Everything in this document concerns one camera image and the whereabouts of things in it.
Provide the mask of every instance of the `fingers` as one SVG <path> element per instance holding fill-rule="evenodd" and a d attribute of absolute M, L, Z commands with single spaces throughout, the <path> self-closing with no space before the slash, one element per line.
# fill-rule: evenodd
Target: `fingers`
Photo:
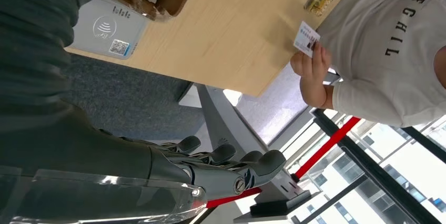
<path fill-rule="evenodd" d="M 296 52 L 290 60 L 291 68 L 297 74 L 302 76 L 302 58 L 305 56 L 302 52 Z"/>
<path fill-rule="evenodd" d="M 311 77 L 313 74 L 313 60 L 305 54 L 302 57 L 302 71 L 306 77 Z"/>
<path fill-rule="evenodd" d="M 317 42 L 313 51 L 313 72 L 316 72 L 318 70 L 318 67 L 322 65 L 323 52 L 324 48 L 322 48 L 320 46 L 320 43 Z"/>
<path fill-rule="evenodd" d="M 331 52 L 324 49 L 324 53 L 322 54 L 322 62 L 326 67 L 331 66 Z"/>

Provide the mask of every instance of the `id card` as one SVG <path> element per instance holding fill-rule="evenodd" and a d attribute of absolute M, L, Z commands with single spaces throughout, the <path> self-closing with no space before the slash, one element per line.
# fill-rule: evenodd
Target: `id card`
<path fill-rule="evenodd" d="M 316 33 L 306 22 L 302 22 L 296 39 L 294 40 L 294 47 L 313 58 L 313 49 L 315 43 L 320 40 L 320 35 Z"/>

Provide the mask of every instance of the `gray fabric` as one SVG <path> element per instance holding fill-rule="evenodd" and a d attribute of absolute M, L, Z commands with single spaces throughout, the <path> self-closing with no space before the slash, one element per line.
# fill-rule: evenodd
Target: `gray fabric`
<path fill-rule="evenodd" d="M 72 55 L 63 98 L 85 110 L 95 127 L 117 136 L 176 140 L 204 123 L 200 108 L 178 105 L 188 81 Z"/>

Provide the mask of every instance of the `wooden table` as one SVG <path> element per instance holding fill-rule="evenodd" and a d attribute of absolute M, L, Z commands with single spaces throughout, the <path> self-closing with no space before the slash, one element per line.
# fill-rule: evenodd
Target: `wooden table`
<path fill-rule="evenodd" d="M 334 0 L 322 17 L 306 12 L 306 1 L 188 0 L 178 17 L 150 23 L 127 60 L 67 50 L 259 96 L 293 55 L 301 21 L 318 27 L 339 0 Z"/>

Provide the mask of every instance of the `qr code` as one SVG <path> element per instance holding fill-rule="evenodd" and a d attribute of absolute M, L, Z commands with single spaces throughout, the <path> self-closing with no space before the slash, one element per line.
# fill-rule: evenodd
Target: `qr code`
<path fill-rule="evenodd" d="M 115 40 L 113 40 L 113 43 L 111 44 L 110 52 L 125 56 L 128 46 L 129 46 L 129 43 L 115 39 Z"/>

